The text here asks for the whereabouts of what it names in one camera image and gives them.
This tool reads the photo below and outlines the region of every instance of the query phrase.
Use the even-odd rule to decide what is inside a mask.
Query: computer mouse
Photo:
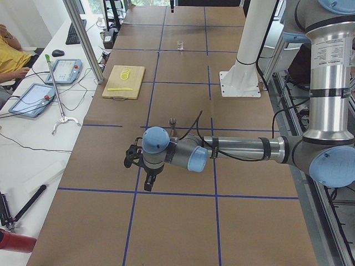
[[[65,54],[64,51],[58,50],[58,49],[56,49],[52,52],[53,57],[62,57],[64,54]]]

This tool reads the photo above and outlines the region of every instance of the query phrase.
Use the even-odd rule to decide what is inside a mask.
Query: white desk
[[[86,29],[89,29],[97,21],[97,16],[83,18],[87,19]],[[65,56],[60,58],[79,58],[82,60],[83,68],[79,79],[83,77],[85,70],[90,68],[81,44],[65,45],[69,25],[70,20],[66,21],[61,26],[57,34],[53,37],[34,64],[34,71],[48,71],[48,64],[44,55],[49,54],[51,60],[54,61],[56,58],[52,57],[52,51],[55,49],[65,51]],[[103,47],[99,35],[100,31],[102,30],[96,25],[87,31],[97,58],[99,58],[102,53],[100,47]],[[42,82],[37,76],[26,78],[20,83],[17,90],[14,92],[14,95],[22,95],[33,83]],[[82,123],[97,87],[93,72],[90,71],[80,84],[87,89],[84,100],[74,111],[64,109],[64,112],[66,116],[76,117],[79,122]],[[78,105],[86,89],[80,85],[76,85],[70,90],[65,91],[68,88],[68,86],[59,87],[59,90],[62,92],[60,99],[62,103],[72,109]],[[15,98],[9,99],[0,111],[0,116],[4,116],[15,101]],[[52,136],[51,132],[53,126],[60,118],[61,115],[58,103],[56,103],[54,99],[54,102],[51,103],[36,119],[26,119],[21,116],[1,118],[0,125],[2,126],[2,129],[0,130],[0,133],[20,142],[24,146],[71,151],[81,127],[76,123],[69,121],[66,124],[59,125],[56,135]],[[9,209],[11,210],[13,217],[27,203],[34,193],[29,193],[27,191],[28,188],[25,187],[24,183],[47,169],[48,179],[50,179],[55,174],[51,166],[60,162],[64,168],[70,156],[70,153],[24,149],[2,136],[0,136],[0,154],[0,191],[6,195]],[[38,237],[61,176],[61,174],[58,175],[58,177],[49,184],[35,204],[25,213],[21,220],[16,223],[16,233],[34,238]],[[27,264],[29,256],[30,254],[0,250],[0,261],[2,265],[24,266]]]

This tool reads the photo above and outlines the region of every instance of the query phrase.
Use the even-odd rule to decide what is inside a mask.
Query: blue tape grid
[[[159,66],[159,58],[160,58],[160,52],[161,51],[169,51],[169,52],[178,52],[177,50],[164,50],[161,49],[161,43],[163,41],[163,33],[164,33],[164,27],[204,27],[205,28],[205,35],[206,35],[206,50],[185,50],[185,52],[205,52],[206,55],[208,56],[209,53],[237,53],[237,51],[212,51],[209,50],[208,47],[208,31],[207,31],[207,18],[206,18],[206,7],[204,8],[204,16],[205,16],[205,25],[165,25],[165,20],[166,20],[166,11],[168,7],[165,8],[165,15],[164,15],[164,24],[163,25],[155,25],[155,24],[129,24],[125,23],[126,25],[137,25],[137,26],[162,26],[161,30],[161,37],[160,37],[160,45],[159,49],[113,49],[113,50],[134,50],[134,51],[155,51],[158,53],[158,58],[156,61],[156,67],[155,67],[155,74],[154,74],[154,80],[153,81],[144,81],[144,83],[152,83],[153,84],[153,89],[150,95],[150,102],[149,102],[149,110],[148,110],[148,115],[147,115],[147,120],[146,120],[146,125],[141,126],[141,128],[149,128],[149,118],[150,118],[150,112],[151,112],[151,106],[153,102],[153,96],[154,96],[154,89],[155,89],[155,84],[158,83],[165,83],[165,84],[194,84],[194,85],[208,85],[209,87],[209,99],[212,100],[212,95],[211,95],[211,86],[212,85],[219,85],[219,83],[211,83],[210,80],[210,67],[207,66],[207,74],[208,74],[208,83],[184,83],[184,82],[159,82],[156,81],[156,75],[158,72],[158,66]],[[243,28],[243,26],[208,26],[208,27],[224,27],[224,28]],[[83,126],[105,126],[105,127],[122,127],[121,125],[97,125],[97,124],[84,124]],[[185,127],[177,127],[176,129],[188,129]],[[210,128],[199,128],[199,130],[209,130],[211,131],[211,135],[214,135],[215,130],[219,131],[255,131],[255,132],[271,132],[271,130],[259,130],[259,129],[216,129],[213,126],[213,119],[211,118],[211,127]],[[87,189],[87,188],[69,188],[69,187],[58,187],[58,190],[61,191],[84,191],[84,192],[105,192],[105,193],[128,193],[128,194],[133,194],[133,203],[132,203],[132,208],[131,208],[131,214],[130,214],[130,221],[129,221],[129,228],[128,228],[128,233],[127,233],[127,238],[126,238],[126,245],[125,245],[125,251],[124,251],[124,257],[123,257],[123,262],[122,266],[125,266],[126,264],[126,258],[127,258],[127,252],[129,248],[129,241],[130,241],[130,233],[131,233],[131,228],[132,228],[132,223],[133,223],[133,217],[134,217],[134,209],[135,209],[135,202],[136,202],[136,197],[137,195],[141,194],[147,194],[147,195],[164,195],[164,196],[188,196],[188,197],[214,197],[215,198],[215,206],[216,206],[216,230],[217,230],[217,247],[218,247],[218,256],[219,256],[219,266],[222,266],[222,253],[221,253],[221,239],[220,239],[220,220],[219,220],[219,198],[249,198],[249,199],[262,199],[262,200],[298,200],[298,197],[274,197],[274,196],[253,196],[253,195],[220,195],[218,194],[218,187],[217,187],[217,170],[216,170],[216,163],[215,159],[213,159],[213,168],[214,168],[214,185],[215,185],[215,193],[214,194],[202,194],[202,193],[170,193],[170,192],[146,192],[146,191],[138,191],[138,184],[139,184],[139,177],[140,177],[140,172],[141,168],[138,169],[138,174],[136,178],[136,185],[135,185],[135,190],[134,191],[125,191],[125,190],[96,190],[96,189]]]

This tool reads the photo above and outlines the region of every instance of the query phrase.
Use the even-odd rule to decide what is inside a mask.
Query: person's arm
[[[21,44],[16,39],[16,37],[12,36],[5,25],[0,24],[0,35],[4,38],[5,42],[10,45],[12,48],[16,50],[21,50]]]
[[[6,82],[12,79],[23,79],[27,72],[29,72],[30,68],[21,68],[19,70],[16,71],[12,71],[9,73],[0,73],[0,83],[2,82]]]

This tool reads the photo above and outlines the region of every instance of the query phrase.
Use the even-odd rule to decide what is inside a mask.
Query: keyboard
[[[83,26],[84,28],[87,25],[87,20],[82,19]],[[68,31],[68,36],[67,40],[65,41],[65,44],[78,44],[80,43],[79,36],[77,35],[77,31],[74,28],[73,24],[70,24],[69,31]]]

